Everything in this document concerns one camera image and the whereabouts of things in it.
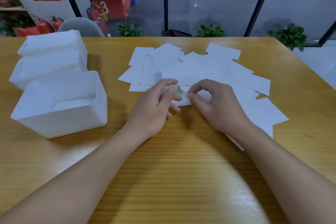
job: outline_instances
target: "white storage bin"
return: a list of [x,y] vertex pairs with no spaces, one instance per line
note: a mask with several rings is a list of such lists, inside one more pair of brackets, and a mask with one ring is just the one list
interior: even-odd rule
[[32,80],[40,76],[67,69],[87,71],[77,50],[23,57],[16,64],[9,81],[24,90]]
[[96,71],[55,72],[27,86],[11,118],[46,138],[97,128],[107,123],[107,95]]
[[24,57],[38,54],[61,53],[69,50],[78,50],[85,66],[87,65],[86,47],[81,34],[77,30],[27,36],[27,39],[17,53]]

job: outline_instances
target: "fire extinguisher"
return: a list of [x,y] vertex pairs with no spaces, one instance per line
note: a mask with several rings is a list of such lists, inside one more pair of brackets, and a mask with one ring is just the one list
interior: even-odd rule
[[90,8],[87,9],[87,15],[91,21],[94,21],[99,26],[104,36],[107,37],[107,26],[103,19],[102,10],[96,2],[91,3]]
[[40,17],[37,17],[33,14],[32,14],[32,16],[34,16],[36,18],[36,21],[38,21],[36,26],[37,26],[37,29],[40,31],[41,34],[48,34],[48,33],[55,32],[55,30],[53,29],[53,27],[50,25],[49,22],[47,22],[46,20],[44,20]]
[[54,27],[55,31],[58,31],[60,29],[61,24],[64,22],[61,18],[57,18],[55,16],[51,16],[52,19],[50,20],[51,25]]

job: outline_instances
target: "red stool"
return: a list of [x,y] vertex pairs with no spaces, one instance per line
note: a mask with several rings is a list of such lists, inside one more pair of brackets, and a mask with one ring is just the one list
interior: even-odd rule
[[130,0],[90,0],[100,4],[108,19],[126,19],[131,7]]

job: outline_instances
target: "shelf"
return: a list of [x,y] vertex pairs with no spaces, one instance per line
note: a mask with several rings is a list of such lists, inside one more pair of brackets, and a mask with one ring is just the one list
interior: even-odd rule
[[0,7],[0,11],[27,11],[23,6]]

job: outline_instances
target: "gray chair back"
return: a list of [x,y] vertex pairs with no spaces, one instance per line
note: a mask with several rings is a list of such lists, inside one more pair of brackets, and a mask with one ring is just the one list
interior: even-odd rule
[[78,30],[82,37],[105,37],[99,26],[93,21],[76,17],[66,20],[61,24],[58,31]]

